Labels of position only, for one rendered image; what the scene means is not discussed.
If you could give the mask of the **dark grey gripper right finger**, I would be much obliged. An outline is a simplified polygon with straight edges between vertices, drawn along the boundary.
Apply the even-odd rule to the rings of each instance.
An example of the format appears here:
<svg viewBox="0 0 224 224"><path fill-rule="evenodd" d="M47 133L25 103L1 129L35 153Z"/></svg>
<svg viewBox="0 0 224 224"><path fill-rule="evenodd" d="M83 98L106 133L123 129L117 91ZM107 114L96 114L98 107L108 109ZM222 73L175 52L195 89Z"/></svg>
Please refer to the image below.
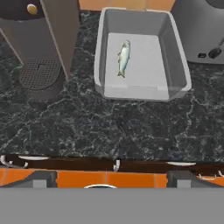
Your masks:
<svg viewBox="0 0 224 224"><path fill-rule="evenodd" d="M224 188L224 185L197 178L189 171L169 171L166 177L168 188Z"/></svg>

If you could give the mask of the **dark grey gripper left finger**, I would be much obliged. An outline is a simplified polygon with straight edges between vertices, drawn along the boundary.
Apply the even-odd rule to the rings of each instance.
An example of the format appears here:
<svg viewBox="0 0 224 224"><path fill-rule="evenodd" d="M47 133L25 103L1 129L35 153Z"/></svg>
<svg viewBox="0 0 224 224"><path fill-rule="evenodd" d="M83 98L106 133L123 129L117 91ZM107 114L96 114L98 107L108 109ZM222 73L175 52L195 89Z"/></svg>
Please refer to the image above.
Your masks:
<svg viewBox="0 0 224 224"><path fill-rule="evenodd" d="M2 185L2 188L51 188L58 187L56 171L35 171L24 179Z"/></svg>

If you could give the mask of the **clear grey tupperware container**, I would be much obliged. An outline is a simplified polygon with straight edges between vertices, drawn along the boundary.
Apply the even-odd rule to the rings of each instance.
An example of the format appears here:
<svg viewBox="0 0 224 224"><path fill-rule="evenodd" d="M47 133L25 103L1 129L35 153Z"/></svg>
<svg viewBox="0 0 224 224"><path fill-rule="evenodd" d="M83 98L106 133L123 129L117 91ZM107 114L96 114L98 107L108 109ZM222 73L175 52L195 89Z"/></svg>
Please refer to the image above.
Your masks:
<svg viewBox="0 0 224 224"><path fill-rule="evenodd" d="M130 42L125 77L118 53ZM183 97L192 80L173 15L165 10L101 11L94 56L95 89L105 98L168 102Z"/></svg>

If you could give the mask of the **silver green fish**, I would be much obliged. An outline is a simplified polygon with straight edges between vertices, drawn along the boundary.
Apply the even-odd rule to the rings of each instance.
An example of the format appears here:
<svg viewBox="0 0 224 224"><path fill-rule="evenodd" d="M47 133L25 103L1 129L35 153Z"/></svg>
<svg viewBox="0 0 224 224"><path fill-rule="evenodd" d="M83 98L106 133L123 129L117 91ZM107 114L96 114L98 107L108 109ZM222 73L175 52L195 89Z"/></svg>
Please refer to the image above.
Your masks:
<svg viewBox="0 0 224 224"><path fill-rule="evenodd" d="M126 40L118 53L118 76L125 77L125 69L130 59L130 42Z"/></svg>

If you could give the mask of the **white round rim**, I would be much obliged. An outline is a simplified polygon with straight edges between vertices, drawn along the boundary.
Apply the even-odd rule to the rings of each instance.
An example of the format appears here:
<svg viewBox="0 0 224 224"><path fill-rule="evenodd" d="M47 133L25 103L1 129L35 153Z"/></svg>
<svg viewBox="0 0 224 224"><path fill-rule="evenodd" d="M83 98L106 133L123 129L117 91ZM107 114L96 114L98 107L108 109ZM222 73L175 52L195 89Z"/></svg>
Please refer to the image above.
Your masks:
<svg viewBox="0 0 224 224"><path fill-rule="evenodd" d="M95 184L95 185L87 185L84 187L85 189L88 189L88 188L117 188L116 186L113 186L113 185L107 185L107 184Z"/></svg>

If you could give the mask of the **dark brown coffee machine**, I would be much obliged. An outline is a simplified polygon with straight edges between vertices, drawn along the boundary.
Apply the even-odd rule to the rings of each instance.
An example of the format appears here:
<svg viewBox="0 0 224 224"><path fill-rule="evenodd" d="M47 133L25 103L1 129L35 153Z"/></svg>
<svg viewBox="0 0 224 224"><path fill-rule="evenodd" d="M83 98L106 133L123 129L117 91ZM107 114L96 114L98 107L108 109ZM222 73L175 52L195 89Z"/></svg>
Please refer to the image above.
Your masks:
<svg viewBox="0 0 224 224"><path fill-rule="evenodd" d="M32 99L58 95L70 75L80 28L79 0L0 0L0 33L22 64Z"/></svg>

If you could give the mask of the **grey toaster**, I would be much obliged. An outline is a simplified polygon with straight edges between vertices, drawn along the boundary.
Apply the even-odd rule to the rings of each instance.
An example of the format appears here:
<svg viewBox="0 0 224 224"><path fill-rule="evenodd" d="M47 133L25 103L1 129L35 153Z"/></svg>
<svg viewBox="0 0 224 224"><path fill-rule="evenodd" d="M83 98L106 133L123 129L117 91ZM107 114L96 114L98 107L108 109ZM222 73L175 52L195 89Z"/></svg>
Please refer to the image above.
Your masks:
<svg viewBox="0 0 224 224"><path fill-rule="evenodd" d="M224 65L224 0L175 0L171 14L188 61Z"/></svg>

